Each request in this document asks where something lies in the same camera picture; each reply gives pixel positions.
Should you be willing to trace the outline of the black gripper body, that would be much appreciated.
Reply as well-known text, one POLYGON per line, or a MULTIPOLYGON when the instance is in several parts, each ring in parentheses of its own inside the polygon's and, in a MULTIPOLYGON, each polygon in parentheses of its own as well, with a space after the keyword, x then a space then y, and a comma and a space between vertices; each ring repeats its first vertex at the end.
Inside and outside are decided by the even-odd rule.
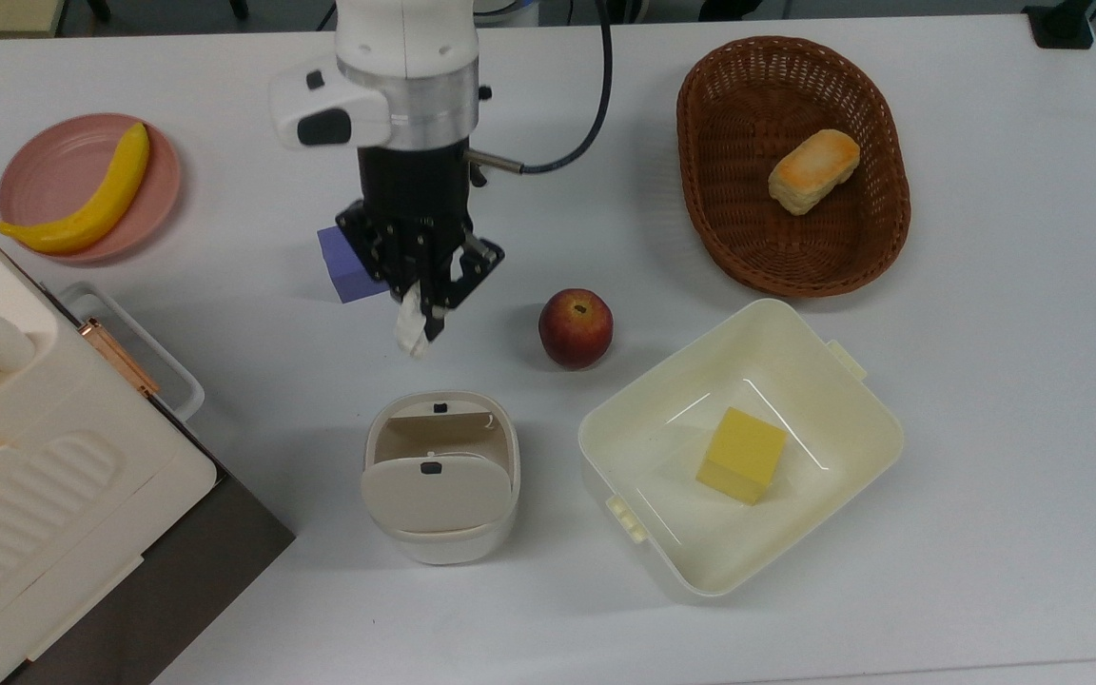
POLYGON ((338 227, 368 277, 393 286, 410 270, 473 287, 504 260, 503 248, 476 237, 469 209, 469 144, 432 150, 361 147, 362 197, 338 227))

